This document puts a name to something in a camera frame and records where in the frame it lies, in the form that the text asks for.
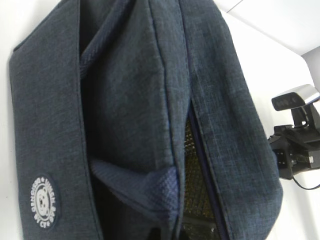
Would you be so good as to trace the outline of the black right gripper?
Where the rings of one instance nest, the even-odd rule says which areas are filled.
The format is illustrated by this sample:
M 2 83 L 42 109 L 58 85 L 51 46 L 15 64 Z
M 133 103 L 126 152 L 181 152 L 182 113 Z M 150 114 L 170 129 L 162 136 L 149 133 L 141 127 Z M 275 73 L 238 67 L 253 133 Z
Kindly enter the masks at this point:
M 279 177 L 320 168 L 320 111 L 315 104 L 293 108 L 294 124 L 276 125 L 268 142 L 276 156 Z

